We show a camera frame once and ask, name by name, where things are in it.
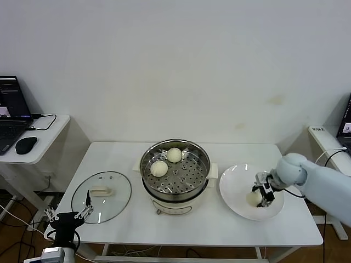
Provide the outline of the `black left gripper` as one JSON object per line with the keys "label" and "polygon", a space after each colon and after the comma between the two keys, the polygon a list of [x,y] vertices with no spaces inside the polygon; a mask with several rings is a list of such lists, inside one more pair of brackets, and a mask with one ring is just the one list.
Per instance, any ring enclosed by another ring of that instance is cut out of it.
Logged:
{"label": "black left gripper", "polygon": [[44,210],[52,229],[55,230],[56,241],[73,241],[76,229],[84,224],[93,212],[90,191],[87,191],[84,207],[79,212],[67,212],[56,214],[56,211],[49,207]]}

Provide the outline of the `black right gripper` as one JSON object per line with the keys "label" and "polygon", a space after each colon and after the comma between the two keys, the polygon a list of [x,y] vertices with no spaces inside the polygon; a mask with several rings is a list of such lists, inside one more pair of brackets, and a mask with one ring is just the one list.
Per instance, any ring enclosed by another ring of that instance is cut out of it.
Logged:
{"label": "black right gripper", "polygon": [[261,192],[262,200],[256,205],[257,208],[267,208],[275,200],[274,192],[267,182],[263,185],[255,183],[252,192]]}

